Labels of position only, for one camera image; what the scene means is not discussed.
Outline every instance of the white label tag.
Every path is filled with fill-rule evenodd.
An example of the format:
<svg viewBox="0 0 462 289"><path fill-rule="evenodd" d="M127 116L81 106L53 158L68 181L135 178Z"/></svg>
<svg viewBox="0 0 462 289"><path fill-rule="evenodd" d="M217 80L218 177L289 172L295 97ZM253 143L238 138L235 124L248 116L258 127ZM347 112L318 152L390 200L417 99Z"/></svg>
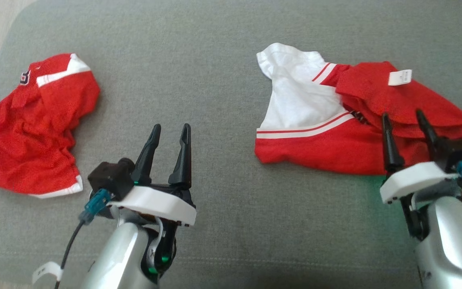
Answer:
<svg viewBox="0 0 462 289"><path fill-rule="evenodd" d="M413 73L411 69L406 69L405 71L393 71L390 73L388 85L395 86L411 82L411 73Z"/></svg>
<svg viewBox="0 0 462 289"><path fill-rule="evenodd" d="M46 264L40 266L35 272L33 272L33 276L31 277L31 284L35 284L39 278L46 274L55 275L57 281L62 279L63 270L60 269L60 265L55 262L47 262Z"/></svg>

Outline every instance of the black cable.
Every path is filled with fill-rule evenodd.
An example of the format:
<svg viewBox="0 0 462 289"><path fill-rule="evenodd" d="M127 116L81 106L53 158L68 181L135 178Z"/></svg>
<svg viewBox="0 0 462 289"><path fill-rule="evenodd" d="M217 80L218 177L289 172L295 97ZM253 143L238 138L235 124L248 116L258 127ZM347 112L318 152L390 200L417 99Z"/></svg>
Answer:
<svg viewBox="0 0 462 289"><path fill-rule="evenodd" d="M84 224L85 224L85 221L80 221L79 225L76 227L76 229L72 233L71 239L69 240L69 244L67 245L67 248L65 249L64 258L62 260L62 264L60 265L60 269L63 270L65 268L65 263L67 263L67 256L69 256L70 247L72 247L72 243L74 242L74 239L76 238L77 233L79 232L81 227L83 227ZM60 280L58 280L57 283L55 284L55 289L58 289L59 286L60 286Z"/></svg>

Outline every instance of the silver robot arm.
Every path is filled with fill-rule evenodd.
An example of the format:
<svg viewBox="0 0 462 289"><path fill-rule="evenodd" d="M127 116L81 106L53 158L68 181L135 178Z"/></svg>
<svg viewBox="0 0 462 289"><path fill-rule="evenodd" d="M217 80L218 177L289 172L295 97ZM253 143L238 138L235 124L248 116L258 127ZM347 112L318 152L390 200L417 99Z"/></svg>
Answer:
<svg viewBox="0 0 462 289"><path fill-rule="evenodd" d="M101 163L88 179L93 192L112 193L99 215L118 220L97 261L86 276L83 289L157 289L159 280L176 256L176 230L196 219L191 200L190 126L185 124L181 150L168 185L155 185L149 177L161 127L152 133L136 161L128 169Z"/></svg>
<svg viewBox="0 0 462 289"><path fill-rule="evenodd" d="M417 118L434 161L404 169L385 114L381 198L401 203L409 234L420 241L415 253L422 287L462 288L462 140L438 137L421 111Z"/></svg>

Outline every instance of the gray fabric surface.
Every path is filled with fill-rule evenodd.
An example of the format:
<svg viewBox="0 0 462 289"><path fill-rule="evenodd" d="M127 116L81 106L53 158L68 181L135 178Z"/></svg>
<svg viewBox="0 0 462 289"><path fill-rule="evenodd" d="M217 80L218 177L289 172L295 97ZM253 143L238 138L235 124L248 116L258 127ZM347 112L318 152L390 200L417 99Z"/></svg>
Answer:
<svg viewBox="0 0 462 289"><path fill-rule="evenodd" d="M83 193L0 190L0 279L29 283L39 265L61 261L88 173L135 159L155 123L152 177L166 181L187 122L198 217L178 231L165 288L418 287L415 243L399 206L381 204L381 178L255 158L271 93L255 53L273 42L335 63L391 61L462 108L462 1L42 0L8 34L0 100L30 62L67 52L92 68L101 97L75 130ZM80 232L63 287L79 284L114 225L97 219Z"/></svg>

